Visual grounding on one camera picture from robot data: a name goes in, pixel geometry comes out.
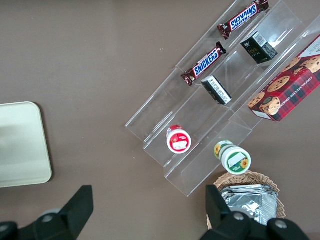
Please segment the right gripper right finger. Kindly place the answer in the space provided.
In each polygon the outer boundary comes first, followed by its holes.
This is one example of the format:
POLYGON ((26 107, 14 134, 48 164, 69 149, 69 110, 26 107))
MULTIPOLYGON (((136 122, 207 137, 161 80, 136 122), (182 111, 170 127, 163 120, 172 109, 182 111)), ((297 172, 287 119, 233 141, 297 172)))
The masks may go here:
POLYGON ((246 240, 252 230, 251 219, 241 212, 232 212, 215 185, 207 185, 206 213, 212 225, 202 240, 246 240))

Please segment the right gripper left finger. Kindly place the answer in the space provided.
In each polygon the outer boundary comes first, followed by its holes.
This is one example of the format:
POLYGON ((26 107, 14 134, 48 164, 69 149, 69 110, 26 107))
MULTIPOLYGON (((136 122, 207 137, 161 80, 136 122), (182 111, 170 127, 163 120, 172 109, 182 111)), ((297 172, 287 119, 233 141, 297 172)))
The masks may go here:
POLYGON ((83 185, 57 213, 18 230, 19 240, 76 240, 94 211, 93 188, 83 185))

